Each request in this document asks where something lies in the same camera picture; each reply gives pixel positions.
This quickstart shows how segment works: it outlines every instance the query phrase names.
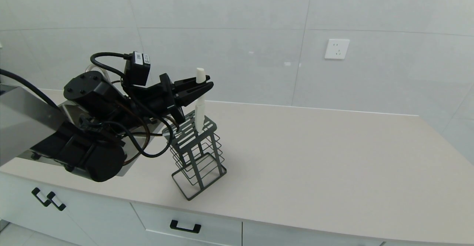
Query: metal holder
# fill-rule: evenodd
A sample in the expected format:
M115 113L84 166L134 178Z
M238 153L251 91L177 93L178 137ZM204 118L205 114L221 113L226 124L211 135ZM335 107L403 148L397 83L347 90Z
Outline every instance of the metal holder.
M205 116L203 132L199 134L194 123L194 111L187 114L185 120L178 133L173 128L171 152L179 169L171 176L184 197L192 200L225 175L227 169L222 165L220 138L214 133L217 125ZM167 128L163 134L169 138Z

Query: robotic arm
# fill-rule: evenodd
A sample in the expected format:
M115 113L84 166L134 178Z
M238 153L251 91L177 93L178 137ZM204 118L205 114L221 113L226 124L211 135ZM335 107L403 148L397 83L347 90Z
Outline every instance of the robotic arm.
M126 60L124 73L96 60L109 55ZM67 101L56 106L29 82L0 70L46 101L23 88L0 84L0 165L29 150L33 160L62 165L68 172L97 182L106 181L126 172L139 155L154 158L163 154L173 132L185 121L181 107L213 87L207 82L208 76L207 81L197 84L196 78L171 82L167 74L160 75L159 84L142 87L147 83L150 62L148 55L138 52L98 53L90 60L118 74L127 95L102 73L88 71L66 84ZM152 137L161 135L153 131L162 125L170 133L166 148L157 154L145 152Z

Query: black handle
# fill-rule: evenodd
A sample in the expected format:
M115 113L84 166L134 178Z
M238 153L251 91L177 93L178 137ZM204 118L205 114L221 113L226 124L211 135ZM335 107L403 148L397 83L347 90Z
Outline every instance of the black handle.
M181 231L186 231L186 232L191 232L191 233L196 233L196 234L198 234L199 231L201 231L201 225L200 224L194 224L194 229L193 230L179 228L179 227L177 227L177 225L178 225L178 220L171 220L171 224L170 224L171 229L176 229L176 230L181 230Z
M53 201L53 198L54 196L56 196L56 194L54 192L50 192L48 193L48 195L46 196L53 204L54 206L56 206L56 209L58 209L59 211L62 211L66 208L66 205L61 203L60 206L58 206L54 201Z
M48 207L48 205L51 204L51 201L49 199L47 199L46 201L42 201L39 197L38 197L38 193L39 193L39 189L38 188L34 188L31 193L33 194L33 196L36 197L36 199L38 199L39 202L41 202L41 204L44 206L44 207Z

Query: wall outlet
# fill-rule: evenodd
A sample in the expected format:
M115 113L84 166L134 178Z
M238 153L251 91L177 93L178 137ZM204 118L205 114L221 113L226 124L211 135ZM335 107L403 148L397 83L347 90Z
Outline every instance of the wall outlet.
M325 59L344 59L349 48L349 39L329 39Z

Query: beige countertop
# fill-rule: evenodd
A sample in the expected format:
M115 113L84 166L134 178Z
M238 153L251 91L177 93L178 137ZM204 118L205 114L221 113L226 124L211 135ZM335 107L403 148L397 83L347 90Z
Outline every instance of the beige countertop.
M61 102L61 92L47 93ZM15 158L0 171L134 202L297 228L474 244L474 166L417 116L207 102L227 174L188 202L171 153L97 183ZM147 152L165 140L156 138Z

